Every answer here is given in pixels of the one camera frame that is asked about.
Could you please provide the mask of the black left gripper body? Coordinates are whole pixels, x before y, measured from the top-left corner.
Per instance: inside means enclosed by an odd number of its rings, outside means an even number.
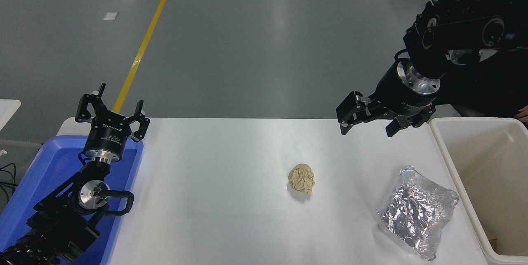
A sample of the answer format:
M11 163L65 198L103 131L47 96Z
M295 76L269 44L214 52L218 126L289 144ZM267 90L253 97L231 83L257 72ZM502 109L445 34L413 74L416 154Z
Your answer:
M126 141L131 134L130 124L126 117L114 112L95 116L84 147L85 156L95 156L97 152L106 151L114 157L122 157Z

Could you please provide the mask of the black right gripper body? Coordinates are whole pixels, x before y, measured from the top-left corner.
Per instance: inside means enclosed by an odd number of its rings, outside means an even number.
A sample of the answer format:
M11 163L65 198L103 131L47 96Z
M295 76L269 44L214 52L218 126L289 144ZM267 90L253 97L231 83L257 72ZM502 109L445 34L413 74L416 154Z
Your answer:
M437 80L411 64L394 64L378 82L371 98L398 115L416 115L437 97Z

